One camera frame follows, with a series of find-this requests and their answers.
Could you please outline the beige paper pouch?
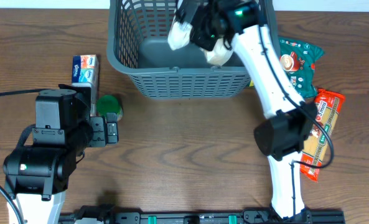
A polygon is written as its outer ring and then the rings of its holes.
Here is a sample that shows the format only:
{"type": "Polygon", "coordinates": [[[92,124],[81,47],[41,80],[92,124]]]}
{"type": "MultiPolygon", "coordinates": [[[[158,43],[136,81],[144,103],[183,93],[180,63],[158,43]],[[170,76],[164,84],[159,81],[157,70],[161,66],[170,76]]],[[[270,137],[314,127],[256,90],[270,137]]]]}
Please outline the beige paper pouch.
{"type": "Polygon", "coordinates": [[[178,0],[175,2],[175,16],[169,34],[168,44],[171,50],[178,50],[193,43],[204,54],[207,63],[215,66],[225,64],[232,56],[233,51],[225,46],[227,41],[214,35],[207,37],[205,30],[196,30],[195,26],[200,25],[200,19],[191,24],[190,16],[195,16],[196,5],[189,1],[178,0]]]}

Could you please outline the green Nescafe coffee bag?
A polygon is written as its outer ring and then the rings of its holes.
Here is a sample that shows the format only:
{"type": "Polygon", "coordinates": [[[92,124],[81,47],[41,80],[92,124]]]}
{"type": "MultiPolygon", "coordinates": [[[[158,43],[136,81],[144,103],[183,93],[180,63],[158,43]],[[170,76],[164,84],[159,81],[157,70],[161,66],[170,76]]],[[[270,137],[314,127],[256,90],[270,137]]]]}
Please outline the green Nescafe coffee bag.
{"type": "Polygon", "coordinates": [[[279,37],[279,60],[286,75],[303,98],[314,98],[317,89],[313,85],[315,63],[324,50],[309,42],[279,37]]]}

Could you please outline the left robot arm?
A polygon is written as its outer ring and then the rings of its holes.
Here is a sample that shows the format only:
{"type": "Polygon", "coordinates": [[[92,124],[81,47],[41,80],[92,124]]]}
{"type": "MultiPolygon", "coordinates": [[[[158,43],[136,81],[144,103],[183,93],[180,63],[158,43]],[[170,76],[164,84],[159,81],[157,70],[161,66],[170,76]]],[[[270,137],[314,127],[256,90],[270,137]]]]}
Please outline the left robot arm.
{"type": "Polygon", "coordinates": [[[119,139],[116,113],[91,115],[89,87],[40,91],[35,115],[3,164],[9,223],[57,223],[77,157],[119,139]]]}

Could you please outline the orange spaghetti packet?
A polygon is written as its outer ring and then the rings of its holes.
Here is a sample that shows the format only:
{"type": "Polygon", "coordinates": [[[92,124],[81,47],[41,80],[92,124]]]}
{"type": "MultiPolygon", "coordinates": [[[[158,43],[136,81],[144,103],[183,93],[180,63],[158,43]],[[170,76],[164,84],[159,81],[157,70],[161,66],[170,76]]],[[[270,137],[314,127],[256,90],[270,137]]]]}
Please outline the orange spaghetti packet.
{"type": "MultiPolygon", "coordinates": [[[[332,135],[344,102],[344,95],[322,88],[318,89],[318,94],[314,99],[317,107],[315,120],[329,136],[332,135]]],[[[328,146],[326,136],[316,125],[313,125],[309,137],[304,143],[301,161],[309,165],[321,166],[328,146]]]]}

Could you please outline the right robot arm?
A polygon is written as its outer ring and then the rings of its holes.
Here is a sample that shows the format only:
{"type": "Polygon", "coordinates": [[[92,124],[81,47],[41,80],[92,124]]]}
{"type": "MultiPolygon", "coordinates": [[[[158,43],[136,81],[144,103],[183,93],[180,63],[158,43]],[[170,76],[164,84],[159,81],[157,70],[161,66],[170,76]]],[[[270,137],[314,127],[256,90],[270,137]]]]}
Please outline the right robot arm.
{"type": "Polygon", "coordinates": [[[194,44],[214,66],[224,65],[232,55],[241,60],[265,117],[254,137],[269,162],[271,207],[279,219],[290,220],[305,209],[299,186],[301,152],[317,108],[288,80],[264,13],[256,1],[176,1],[168,43],[172,50],[194,44]]]}

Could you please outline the Kleenex tissue multipack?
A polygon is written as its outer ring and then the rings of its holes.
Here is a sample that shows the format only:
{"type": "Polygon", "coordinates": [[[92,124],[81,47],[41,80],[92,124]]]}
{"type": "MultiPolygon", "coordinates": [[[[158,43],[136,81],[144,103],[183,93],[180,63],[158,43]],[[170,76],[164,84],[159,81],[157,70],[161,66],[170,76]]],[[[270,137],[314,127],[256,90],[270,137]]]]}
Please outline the Kleenex tissue multipack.
{"type": "Polygon", "coordinates": [[[91,88],[90,115],[96,116],[100,64],[97,55],[74,55],[72,60],[72,85],[91,88]]]}

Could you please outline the green lid glass jar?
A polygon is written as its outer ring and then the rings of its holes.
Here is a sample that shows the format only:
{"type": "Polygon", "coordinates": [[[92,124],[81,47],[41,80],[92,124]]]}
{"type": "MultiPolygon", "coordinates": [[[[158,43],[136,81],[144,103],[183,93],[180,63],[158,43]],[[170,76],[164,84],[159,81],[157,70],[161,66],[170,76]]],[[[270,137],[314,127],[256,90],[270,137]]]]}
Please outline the green lid glass jar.
{"type": "Polygon", "coordinates": [[[119,100],[113,95],[104,95],[96,103],[96,110],[100,116],[116,113],[117,121],[123,117],[123,108],[119,100]]]}

